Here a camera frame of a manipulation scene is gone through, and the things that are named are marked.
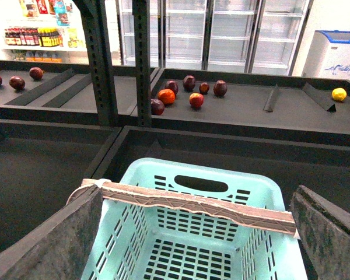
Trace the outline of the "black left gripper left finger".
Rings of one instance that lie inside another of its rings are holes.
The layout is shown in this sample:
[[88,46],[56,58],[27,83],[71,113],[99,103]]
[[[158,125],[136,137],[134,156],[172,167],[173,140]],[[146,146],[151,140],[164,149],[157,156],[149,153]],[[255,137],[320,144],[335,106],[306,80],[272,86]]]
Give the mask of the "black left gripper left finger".
[[97,235],[102,192],[93,187],[0,253],[0,279],[80,279]]

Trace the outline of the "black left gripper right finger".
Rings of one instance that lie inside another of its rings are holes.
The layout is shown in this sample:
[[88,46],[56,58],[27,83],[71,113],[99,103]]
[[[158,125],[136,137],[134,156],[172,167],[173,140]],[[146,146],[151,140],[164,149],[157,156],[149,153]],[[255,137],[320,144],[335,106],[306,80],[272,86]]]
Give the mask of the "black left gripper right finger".
[[318,279],[350,279],[350,213],[303,185],[290,205]]

